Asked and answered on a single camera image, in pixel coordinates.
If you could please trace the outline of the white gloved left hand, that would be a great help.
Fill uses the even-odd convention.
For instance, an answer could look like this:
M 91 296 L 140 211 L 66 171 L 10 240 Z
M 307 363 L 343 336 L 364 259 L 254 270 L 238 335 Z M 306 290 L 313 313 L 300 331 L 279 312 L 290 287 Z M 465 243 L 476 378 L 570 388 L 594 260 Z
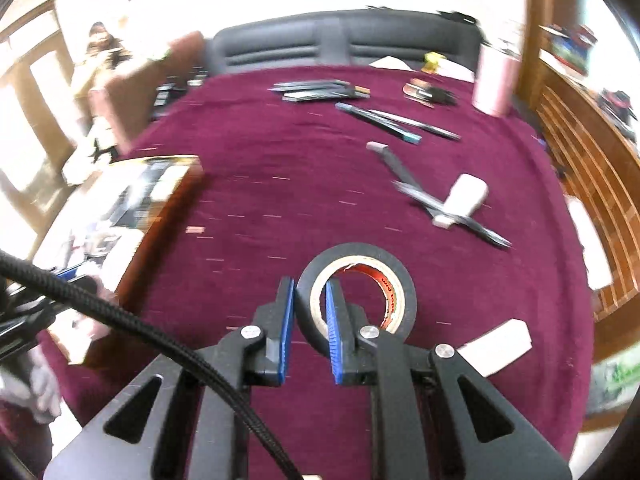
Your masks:
M 58 378 L 39 344 L 1 364 L 1 400 L 26 408 L 41 425 L 61 415 Z

